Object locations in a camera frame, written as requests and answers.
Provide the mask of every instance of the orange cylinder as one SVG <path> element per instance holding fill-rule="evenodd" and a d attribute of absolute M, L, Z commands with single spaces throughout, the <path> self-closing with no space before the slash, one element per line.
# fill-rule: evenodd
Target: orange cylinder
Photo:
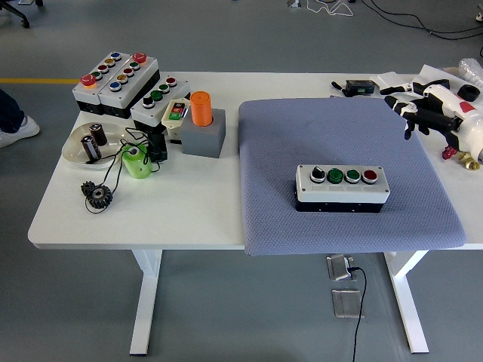
<path fill-rule="evenodd" d="M 189 98 L 189 103 L 193 123 L 199 127 L 209 126 L 213 121 L 210 94 L 203 90 L 195 92 Z"/>

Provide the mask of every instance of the white table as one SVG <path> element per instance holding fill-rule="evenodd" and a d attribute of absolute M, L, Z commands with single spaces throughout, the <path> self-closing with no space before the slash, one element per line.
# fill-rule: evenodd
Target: white table
<path fill-rule="evenodd" d="M 43 249 L 132 250 L 143 271 L 131 354 L 147 354 L 162 250 L 243 249 L 238 107 L 246 100 L 341 96 L 331 81 L 368 79 L 369 75 L 162 72 L 186 79 L 191 91 L 207 91 L 213 108 L 226 110 L 226 138 L 220 158 L 184 155 L 168 145 L 168 160 L 146 179 L 132 179 L 123 170 L 114 200 L 105 212 L 90 214 L 80 185 L 100 183 L 104 170 L 86 170 L 60 158 L 29 230 L 29 239 Z M 412 76 L 404 76 L 410 81 Z M 132 120 L 81 112 L 74 128 L 92 121 L 132 126 Z M 404 120 L 394 127 L 401 128 Z M 429 157 L 463 222 L 468 242 L 463 249 L 482 249 L 481 223 L 473 224 L 483 206 L 483 171 L 469 172 L 456 161 L 443 161 L 445 140 L 435 132 L 421 137 Z M 107 185 L 113 187 L 115 174 Z M 412 352 L 428 352 L 406 274 L 426 254 L 386 253 L 395 294 Z"/>

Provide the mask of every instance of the white sneaker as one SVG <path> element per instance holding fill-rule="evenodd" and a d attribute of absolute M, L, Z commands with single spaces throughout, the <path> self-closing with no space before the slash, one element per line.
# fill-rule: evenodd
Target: white sneaker
<path fill-rule="evenodd" d="M 16 133 L 7 133 L 0 130 L 0 148 L 11 145 L 22 138 L 35 136 L 40 131 L 38 124 L 28 115 L 25 115 L 25 119 L 27 123 L 24 126 L 20 126 Z"/>

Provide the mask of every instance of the yellow floor line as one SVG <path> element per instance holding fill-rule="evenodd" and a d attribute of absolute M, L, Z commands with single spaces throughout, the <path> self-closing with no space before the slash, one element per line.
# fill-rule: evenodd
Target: yellow floor line
<path fill-rule="evenodd" d="M 0 83 L 15 84 L 77 84 L 78 79 L 62 78 L 0 78 Z"/>

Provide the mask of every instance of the battery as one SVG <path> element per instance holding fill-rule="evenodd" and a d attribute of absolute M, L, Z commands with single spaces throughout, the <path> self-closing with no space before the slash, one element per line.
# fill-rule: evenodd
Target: battery
<path fill-rule="evenodd" d="M 89 157 L 89 161 L 94 162 L 102 157 L 99 147 L 97 147 L 96 140 L 90 135 L 83 136 L 81 138 L 82 147 L 84 147 L 85 153 Z"/>
<path fill-rule="evenodd" d="M 103 125 L 101 123 L 93 123 L 89 126 L 91 136 L 95 139 L 98 146 L 104 146 L 107 143 L 107 137 L 104 133 Z"/>

